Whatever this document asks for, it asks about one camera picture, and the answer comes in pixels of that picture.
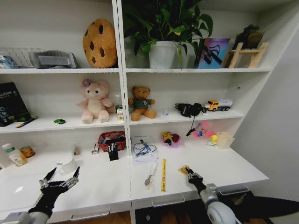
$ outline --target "yellow ruler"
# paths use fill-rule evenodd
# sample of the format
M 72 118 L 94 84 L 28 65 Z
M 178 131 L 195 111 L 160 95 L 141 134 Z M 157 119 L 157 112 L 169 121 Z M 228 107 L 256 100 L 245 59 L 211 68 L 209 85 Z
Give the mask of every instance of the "yellow ruler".
M 163 159 L 162 161 L 162 180 L 161 180 L 161 191 L 166 191 L 166 159 Z

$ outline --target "cookie pillow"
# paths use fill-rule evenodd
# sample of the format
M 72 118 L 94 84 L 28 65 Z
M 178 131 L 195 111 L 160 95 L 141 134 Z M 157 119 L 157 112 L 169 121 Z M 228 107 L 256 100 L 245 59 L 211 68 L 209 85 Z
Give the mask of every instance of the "cookie pillow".
M 94 68 L 110 68 L 117 61 L 114 27 L 105 19 L 97 19 L 83 36 L 83 49 Z

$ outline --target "pink teddy bear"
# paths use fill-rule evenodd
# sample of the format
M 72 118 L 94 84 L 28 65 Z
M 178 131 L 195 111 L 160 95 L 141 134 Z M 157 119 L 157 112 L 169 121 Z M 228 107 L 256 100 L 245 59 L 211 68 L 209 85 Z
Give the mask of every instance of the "pink teddy bear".
M 93 118 L 99 118 L 99 122 L 109 121 L 107 109 L 112 107 L 113 101 L 106 98 L 108 92 L 109 85 L 106 81 L 92 83 L 89 79 L 83 79 L 81 93 L 86 99 L 79 103 L 78 106 L 86 109 L 82 114 L 82 122 L 84 124 L 92 123 Z

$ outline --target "green shirt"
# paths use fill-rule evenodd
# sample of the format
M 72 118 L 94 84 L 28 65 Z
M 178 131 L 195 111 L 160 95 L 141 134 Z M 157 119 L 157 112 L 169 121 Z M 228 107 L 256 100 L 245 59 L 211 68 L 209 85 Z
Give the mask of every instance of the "green shirt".
M 151 99 L 133 99 L 134 109 L 148 109 L 149 105 L 151 105 Z

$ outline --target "toy truck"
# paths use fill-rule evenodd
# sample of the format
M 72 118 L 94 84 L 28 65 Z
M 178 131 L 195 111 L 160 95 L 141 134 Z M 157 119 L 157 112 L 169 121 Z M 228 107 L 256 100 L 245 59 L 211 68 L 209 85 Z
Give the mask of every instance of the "toy truck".
M 209 100 L 202 105 L 203 112 L 209 111 L 228 111 L 233 104 L 231 99 Z

